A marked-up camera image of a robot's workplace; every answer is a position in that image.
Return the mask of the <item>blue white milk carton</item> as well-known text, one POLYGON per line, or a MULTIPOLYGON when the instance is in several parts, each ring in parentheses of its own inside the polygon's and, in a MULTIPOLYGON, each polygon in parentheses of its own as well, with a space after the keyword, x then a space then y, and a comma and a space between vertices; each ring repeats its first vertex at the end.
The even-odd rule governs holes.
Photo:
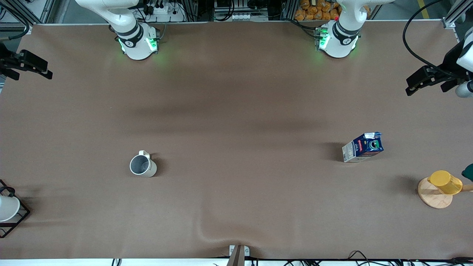
POLYGON ((384 151, 381 136, 380 132, 368 132, 350 141, 342 147, 343 161, 361 162, 381 153, 384 151))

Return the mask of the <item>white ribbed ceramic mug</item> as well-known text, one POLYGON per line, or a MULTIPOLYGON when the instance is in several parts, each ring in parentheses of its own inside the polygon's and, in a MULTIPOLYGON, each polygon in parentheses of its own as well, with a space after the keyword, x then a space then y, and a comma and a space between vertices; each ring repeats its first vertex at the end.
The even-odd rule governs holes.
POLYGON ((151 155, 145 150, 140 150, 129 163, 130 171, 139 177, 153 177, 157 172, 157 165, 151 155))

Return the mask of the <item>pile of orange items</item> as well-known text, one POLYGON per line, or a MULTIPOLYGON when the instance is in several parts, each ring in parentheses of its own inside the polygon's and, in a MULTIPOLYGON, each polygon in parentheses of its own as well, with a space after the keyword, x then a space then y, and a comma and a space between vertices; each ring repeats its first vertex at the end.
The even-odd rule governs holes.
POLYGON ((338 21, 360 20, 362 17, 369 20, 382 4, 365 3, 359 12, 354 12, 348 5, 348 0, 292 0, 293 6, 286 12, 286 17, 295 21, 338 21))

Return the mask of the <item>yellow plastic cup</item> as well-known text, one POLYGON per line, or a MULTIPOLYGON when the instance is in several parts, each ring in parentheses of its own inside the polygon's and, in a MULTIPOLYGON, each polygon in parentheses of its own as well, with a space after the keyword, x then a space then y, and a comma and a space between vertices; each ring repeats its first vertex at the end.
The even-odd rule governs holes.
POLYGON ((444 195, 456 195, 463 189, 463 182, 445 170, 435 171, 427 180, 444 195))

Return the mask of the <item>white power strip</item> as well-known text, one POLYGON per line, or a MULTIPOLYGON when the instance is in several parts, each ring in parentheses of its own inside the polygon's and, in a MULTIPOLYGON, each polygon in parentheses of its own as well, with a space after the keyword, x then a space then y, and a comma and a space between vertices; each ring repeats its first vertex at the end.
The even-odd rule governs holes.
POLYGON ((143 13, 149 23, 188 21, 183 5, 176 0, 149 0, 143 13))

